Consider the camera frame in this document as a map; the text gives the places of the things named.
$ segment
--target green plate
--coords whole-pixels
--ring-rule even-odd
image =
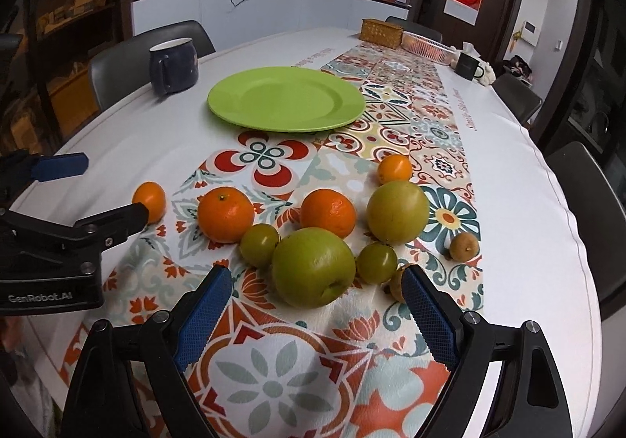
[[[321,71],[260,67],[220,81],[209,108],[227,122],[262,131],[310,133],[345,126],[365,110],[354,85]]]

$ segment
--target blue gripper pad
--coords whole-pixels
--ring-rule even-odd
[[[444,364],[448,371],[452,372],[459,362],[455,334],[436,300],[415,274],[415,270],[421,269],[418,266],[411,266],[402,275],[402,295],[434,360]]]
[[[87,171],[89,159],[82,152],[51,158],[40,157],[31,168],[31,177],[39,182],[75,177]]]
[[[193,292],[193,297],[196,298],[195,306],[189,310],[187,319],[178,333],[174,363],[179,372],[182,373],[190,363],[198,361],[231,294],[230,271],[220,265],[212,268]]]

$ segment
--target white tablecloth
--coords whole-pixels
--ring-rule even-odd
[[[179,95],[157,99],[150,86],[142,87],[60,151],[85,152],[90,158],[85,175],[33,185],[13,209],[72,224],[128,204],[146,180],[174,191],[223,129],[218,122],[206,128],[211,115],[206,94],[215,83],[264,65],[320,68],[358,43],[350,31],[341,29],[281,34],[201,59],[198,84]],[[450,68],[437,69],[459,124],[480,213],[482,313],[491,323],[512,327],[529,319],[539,322],[565,386],[574,436],[585,437],[599,390],[601,328],[575,218],[541,153],[493,89],[466,81]],[[123,255],[124,246],[104,254],[103,277]],[[57,370],[83,315],[27,321],[29,354],[61,405],[67,388],[58,382]],[[499,366],[492,365],[465,436],[480,435],[498,374]]]

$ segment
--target plastic basket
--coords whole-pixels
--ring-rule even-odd
[[[455,56],[455,52],[446,45],[411,32],[402,34],[402,48],[442,65],[450,65]]]

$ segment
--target gray chair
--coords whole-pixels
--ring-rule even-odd
[[[198,57],[215,53],[209,36],[195,20],[153,29],[104,50],[89,63],[89,80],[102,111],[149,83],[149,49],[159,43],[191,37]]]
[[[600,428],[590,438],[623,438],[624,436],[626,436],[626,390],[622,392]]]
[[[528,122],[541,106],[541,98],[512,74],[500,76],[493,89],[521,124]]]
[[[390,16],[385,21],[400,25],[405,31],[417,34],[418,36],[428,37],[428,39],[432,39],[436,42],[443,41],[443,35],[440,32],[437,32],[434,29],[429,29],[428,27],[420,25],[419,23],[403,20],[402,18],[396,18],[395,16]]]
[[[570,143],[546,159],[576,216],[606,320],[626,305],[626,214],[591,154]]]

